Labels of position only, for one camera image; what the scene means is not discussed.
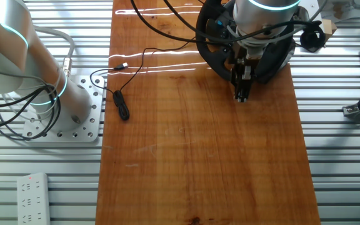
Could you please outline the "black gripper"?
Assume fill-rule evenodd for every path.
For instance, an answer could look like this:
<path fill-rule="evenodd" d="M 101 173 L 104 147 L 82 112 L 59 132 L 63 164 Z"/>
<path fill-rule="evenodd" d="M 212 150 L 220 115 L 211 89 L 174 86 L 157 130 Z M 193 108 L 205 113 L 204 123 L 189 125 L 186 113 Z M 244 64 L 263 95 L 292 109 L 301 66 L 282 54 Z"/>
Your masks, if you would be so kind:
<path fill-rule="evenodd" d="M 253 83 L 252 78 L 257 65 L 258 60 L 250 58 L 246 49 L 238 49 L 234 53 L 231 80 L 234 81 L 234 98 L 241 103 L 245 103 L 249 97 Z"/>

